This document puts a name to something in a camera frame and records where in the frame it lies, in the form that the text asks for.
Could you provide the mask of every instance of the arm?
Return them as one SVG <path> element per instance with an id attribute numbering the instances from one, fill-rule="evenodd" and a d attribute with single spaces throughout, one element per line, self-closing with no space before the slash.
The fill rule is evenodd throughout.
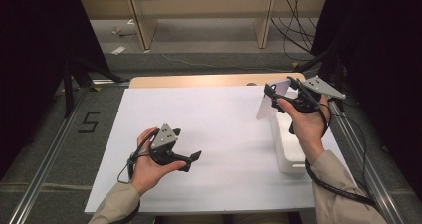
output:
<path id="1" fill-rule="evenodd" d="M 137 139 L 141 142 L 156 128 L 150 128 L 143 132 Z M 148 140 L 143 148 L 151 145 Z M 159 180 L 172 171 L 182 168 L 184 161 L 175 161 L 168 165 L 156 164 L 149 156 L 141 156 L 137 159 L 133 177 L 129 184 L 117 183 L 100 204 L 90 224 L 110 223 L 119 221 L 129 215 L 137 206 L 139 198 L 148 190 L 152 189 Z"/>
<path id="2" fill-rule="evenodd" d="M 327 105 L 326 96 L 322 96 L 320 102 Z M 320 114 L 300 113 L 283 99 L 278 99 L 278 104 L 292 118 L 295 135 L 316 177 L 338 189 L 364 195 L 338 158 L 331 151 L 325 151 Z M 321 106 L 321 109 L 329 120 L 328 107 Z M 314 182 L 312 186 L 317 223 L 385 223 L 372 207 L 338 196 Z"/>

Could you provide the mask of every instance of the white sheet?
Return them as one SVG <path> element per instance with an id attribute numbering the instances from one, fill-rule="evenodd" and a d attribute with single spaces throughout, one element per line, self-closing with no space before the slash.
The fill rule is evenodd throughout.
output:
<path id="1" fill-rule="evenodd" d="M 168 174 L 142 196 L 140 212 L 313 207 L 309 177 L 279 171 L 270 122 L 255 119 L 262 95 L 262 86 L 126 90 L 85 211 L 95 212 L 114 186 L 139 134 L 165 122 L 181 128 L 174 152 L 189 156 L 202 150 L 202 155 L 189 172 Z M 330 130 L 323 141 L 344 162 Z"/>

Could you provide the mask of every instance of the hand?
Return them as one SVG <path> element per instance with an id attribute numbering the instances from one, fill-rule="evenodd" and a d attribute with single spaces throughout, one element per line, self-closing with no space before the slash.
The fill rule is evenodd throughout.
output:
<path id="1" fill-rule="evenodd" d="M 293 130 L 301 145 L 302 151 L 310 164 L 323 153 L 325 149 L 322 145 L 322 134 L 324 123 L 319 112 L 300 113 L 289 102 L 284 99 L 277 99 L 280 108 L 283 109 L 292 119 Z M 320 103 L 327 105 L 325 95 L 320 98 Z M 326 106 L 320 107 L 326 120 L 329 121 L 329 109 Z"/>
<path id="2" fill-rule="evenodd" d="M 157 128 L 150 128 L 144 131 L 137 138 L 137 145 L 140 145 L 142 141 L 152 132 L 156 131 Z M 148 140 L 142 147 L 142 149 L 149 148 L 151 140 Z M 182 168 L 186 163 L 184 161 L 174 161 L 165 166 L 156 164 L 150 156 L 141 156 L 137 159 L 133 177 L 130 183 L 137 190 L 139 195 L 143 195 L 146 191 L 153 188 L 159 180 L 172 171 Z"/>

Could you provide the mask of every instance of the table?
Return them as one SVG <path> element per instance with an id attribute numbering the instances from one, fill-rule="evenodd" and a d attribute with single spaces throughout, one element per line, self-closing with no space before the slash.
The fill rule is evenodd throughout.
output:
<path id="1" fill-rule="evenodd" d="M 301 74 L 240 74 L 135 78 L 120 103 L 86 212 L 103 200 L 134 146 L 140 126 L 168 121 L 182 132 L 173 149 L 200 159 L 188 173 L 173 172 L 141 198 L 154 215 L 289 211 L 313 208 L 305 173 L 278 169 L 270 123 L 255 120 L 263 84 Z M 245 86 L 251 83 L 256 86 Z M 332 132 L 323 138 L 345 161 Z"/>

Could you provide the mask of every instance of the sleeve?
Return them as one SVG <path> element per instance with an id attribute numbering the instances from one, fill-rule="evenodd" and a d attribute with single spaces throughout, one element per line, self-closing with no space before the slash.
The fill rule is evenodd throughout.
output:
<path id="1" fill-rule="evenodd" d="M 111 223 L 128 216 L 137 207 L 139 193 L 131 184 L 117 183 L 100 204 L 90 224 Z"/>
<path id="2" fill-rule="evenodd" d="M 363 195 L 338 158 L 327 150 L 311 166 L 311 171 L 320 180 L 338 189 Z M 386 223 L 371 206 L 344 198 L 327 191 L 313 182 L 317 223 Z"/>

